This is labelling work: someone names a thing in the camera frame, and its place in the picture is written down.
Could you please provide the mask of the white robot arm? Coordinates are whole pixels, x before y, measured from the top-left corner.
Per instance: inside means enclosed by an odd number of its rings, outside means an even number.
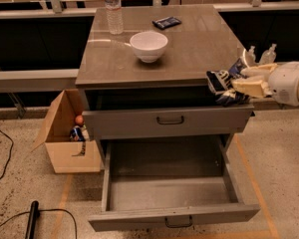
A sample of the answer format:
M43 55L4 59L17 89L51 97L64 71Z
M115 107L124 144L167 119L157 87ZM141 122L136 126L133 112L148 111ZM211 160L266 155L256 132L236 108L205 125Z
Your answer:
M299 62L249 67L242 78L231 81L233 88L253 98L272 97L278 104L299 106Z

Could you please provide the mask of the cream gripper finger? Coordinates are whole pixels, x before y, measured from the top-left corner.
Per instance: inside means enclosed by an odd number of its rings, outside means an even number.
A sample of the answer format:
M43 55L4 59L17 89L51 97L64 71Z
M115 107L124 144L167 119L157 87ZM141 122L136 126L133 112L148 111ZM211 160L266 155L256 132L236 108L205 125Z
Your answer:
M260 66L248 67L241 70L241 74L247 77L263 76L268 78L269 75L277 68L276 63L265 64Z
M231 81L231 84L237 92L253 98L264 98L271 95L269 85L262 76L235 79Z

